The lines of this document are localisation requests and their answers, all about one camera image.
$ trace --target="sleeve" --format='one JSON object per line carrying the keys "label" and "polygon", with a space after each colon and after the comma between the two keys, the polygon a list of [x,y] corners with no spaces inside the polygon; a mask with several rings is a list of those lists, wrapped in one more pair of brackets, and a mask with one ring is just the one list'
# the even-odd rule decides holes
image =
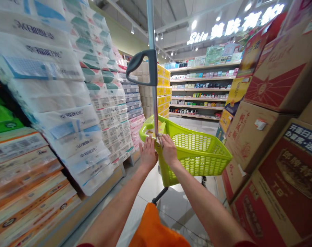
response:
{"label": "sleeve", "polygon": [[242,241],[235,244],[235,247],[257,247],[257,245],[250,241]]}

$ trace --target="tiled floor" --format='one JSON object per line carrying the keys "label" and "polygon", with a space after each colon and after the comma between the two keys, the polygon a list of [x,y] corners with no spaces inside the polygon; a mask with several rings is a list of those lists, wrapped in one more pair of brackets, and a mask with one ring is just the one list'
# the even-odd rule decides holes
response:
{"label": "tiled floor", "polygon": [[[205,122],[184,118],[172,118],[175,123],[196,131],[206,132],[215,135],[218,123]],[[105,208],[110,200],[119,192],[119,190],[131,179],[140,165],[140,161],[134,167],[127,167],[127,176],[123,178],[107,195],[107,197],[97,206],[89,218],[80,226],[80,228],[70,237],[63,246],[74,246],[82,233],[89,227],[96,216]],[[213,176],[207,177],[207,189],[217,195],[217,185]],[[127,247],[139,226],[142,214],[148,202],[151,202],[163,189],[163,183],[158,165],[149,173],[146,180],[138,192],[133,208],[130,212],[121,237],[117,243],[118,247]],[[181,187],[181,185],[171,186],[163,195],[157,204],[161,222],[169,228],[182,234],[193,247],[213,246],[210,239],[197,218],[195,212]]]}

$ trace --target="hand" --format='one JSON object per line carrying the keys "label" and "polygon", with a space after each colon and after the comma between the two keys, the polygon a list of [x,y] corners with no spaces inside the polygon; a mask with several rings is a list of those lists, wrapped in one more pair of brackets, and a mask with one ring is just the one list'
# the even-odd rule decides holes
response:
{"label": "hand", "polygon": [[177,147],[172,141],[171,137],[168,134],[164,134],[162,135],[161,139],[163,143],[163,157],[165,162],[171,169],[173,169],[174,166],[178,164],[181,166],[181,162],[177,157]]}
{"label": "hand", "polygon": [[151,136],[147,137],[145,143],[142,145],[139,143],[141,166],[146,168],[150,172],[158,161],[158,154],[155,151],[155,141]]}

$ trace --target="ceiling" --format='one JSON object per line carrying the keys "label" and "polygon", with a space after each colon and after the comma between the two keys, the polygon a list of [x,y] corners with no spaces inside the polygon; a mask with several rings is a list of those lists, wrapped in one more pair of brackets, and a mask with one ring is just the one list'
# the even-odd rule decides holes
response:
{"label": "ceiling", "polygon": [[[117,11],[108,0],[94,0],[95,3],[106,11],[110,16],[119,21],[127,29],[131,30],[132,23],[127,20],[119,11]],[[148,31],[147,27],[147,5],[146,0],[111,0],[117,4],[144,32]],[[252,3],[251,8],[245,11],[245,7]],[[284,4],[284,11],[287,11],[291,5],[291,0],[154,0],[154,24],[156,33],[163,33],[163,40],[159,38],[156,42],[172,60],[188,59],[195,56],[201,56],[206,53],[206,48],[227,42],[234,38],[234,34],[223,36],[210,40],[212,27],[215,24],[223,22],[225,27],[229,20],[240,18],[241,25],[244,18],[251,12],[262,12],[263,15],[268,7],[276,4]],[[191,24],[197,20],[194,30]],[[193,45],[187,45],[192,32],[206,32],[209,36],[206,41]],[[148,39],[139,31],[135,31],[142,41],[148,43]]]}

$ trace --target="cart handle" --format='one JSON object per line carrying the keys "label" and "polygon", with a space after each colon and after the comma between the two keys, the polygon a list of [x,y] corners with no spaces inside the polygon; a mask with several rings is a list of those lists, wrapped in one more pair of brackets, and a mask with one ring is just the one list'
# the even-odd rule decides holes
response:
{"label": "cart handle", "polygon": [[[144,57],[148,57],[148,60],[150,61],[149,62],[150,83],[139,82],[129,77],[130,73],[136,70],[140,66]],[[131,59],[131,61],[129,62],[128,68],[126,69],[126,73],[125,73],[126,78],[130,82],[133,82],[136,84],[140,84],[144,86],[157,86],[157,64],[152,61],[157,61],[156,49],[144,50],[135,54],[133,58]]]}

